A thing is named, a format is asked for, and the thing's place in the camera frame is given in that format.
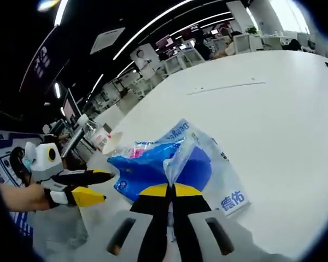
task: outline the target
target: black slot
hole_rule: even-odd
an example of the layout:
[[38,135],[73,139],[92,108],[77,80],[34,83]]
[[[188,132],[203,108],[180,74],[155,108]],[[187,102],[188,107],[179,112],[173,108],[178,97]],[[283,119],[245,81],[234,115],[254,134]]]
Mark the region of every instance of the black slot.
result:
[[207,218],[206,222],[208,223],[208,226],[210,227],[210,230],[212,231],[216,242],[218,243],[222,255],[228,255],[232,253],[235,250],[232,242],[216,218]]
[[112,237],[108,247],[107,251],[113,255],[119,255],[122,245],[124,244],[124,241],[126,240],[132,226],[135,224],[135,219],[133,218],[127,218],[121,226],[118,228],[118,230],[115,232],[114,236]]

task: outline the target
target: white table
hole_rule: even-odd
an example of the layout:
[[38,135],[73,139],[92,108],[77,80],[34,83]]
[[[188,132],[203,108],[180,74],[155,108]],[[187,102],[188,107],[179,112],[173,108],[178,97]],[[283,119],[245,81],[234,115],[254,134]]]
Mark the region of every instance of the white table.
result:
[[[114,132],[124,132],[121,144],[126,145],[155,140],[181,118],[201,128],[223,147],[250,197],[251,206],[238,222],[266,251],[297,258],[328,224],[324,62],[328,59],[297,51],[206,62],[160,83]],[[129,208],[111,192],[111,183],[94,188],[109,196],[107,216]]]

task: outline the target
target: yellow robot eye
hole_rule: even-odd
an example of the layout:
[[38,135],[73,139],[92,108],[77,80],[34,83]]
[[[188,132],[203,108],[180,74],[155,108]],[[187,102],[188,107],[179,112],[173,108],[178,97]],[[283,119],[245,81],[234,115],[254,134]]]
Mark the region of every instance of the yellow robot eye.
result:
[[53,162],[55,161],[55,158],[56,158],[56,152],[53,148],[49,148],[48,150],[48,159],[49,161]]

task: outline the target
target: white robot head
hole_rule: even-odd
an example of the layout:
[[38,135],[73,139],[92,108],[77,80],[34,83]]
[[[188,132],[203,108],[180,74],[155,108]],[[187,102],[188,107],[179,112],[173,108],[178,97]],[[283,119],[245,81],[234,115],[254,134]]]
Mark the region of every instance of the white robot head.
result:
[[46,181],[63,171],[62,159],[54,143],[35,146],[27,142],[25,156],[32,163],[32,176],[36,182]]

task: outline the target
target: black ceiling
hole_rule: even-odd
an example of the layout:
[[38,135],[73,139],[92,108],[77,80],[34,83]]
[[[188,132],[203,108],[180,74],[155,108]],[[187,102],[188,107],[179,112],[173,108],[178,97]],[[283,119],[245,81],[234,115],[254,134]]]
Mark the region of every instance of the black ceiling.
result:
[[[142,44],[154,45],[160,38],[184,26],[228,11],[225,0],[193,0],[156,21],[113,61],[115,54],[143,26],[182,1],[69,0],[61,22],[61,29],[65,35],[63,41],[67,41],[70,47],[68,50],[70,61],[62,71],[60,80],[66,87],[72,89],[78,100],[86,97],[99,76],[104,74],[94,92],[97,93],[103,84],[115,78],[130,63],[130,53],[148,35]],[[39,99],[33,95],[23,96],[18,92],[32,57],[54,26],[58,9],[56,6],[47,13],[39,13],[37,2],[14,1],[8,4],[4,8],[4,18],[0,21],[1,128],[41,130],[43,124],[60,117],[61,101],[55,98],[53,90]],[[242,2],[247,5],[248,0],[242,0]],[[230,14],[219,16],[206,23],[229,17],[231,17]],[[120,27],[125,27],[125,30],[112,46],[90,55],[92,45],[100,33]],[[50,102],[51,106],[44,107],[43,102]]]

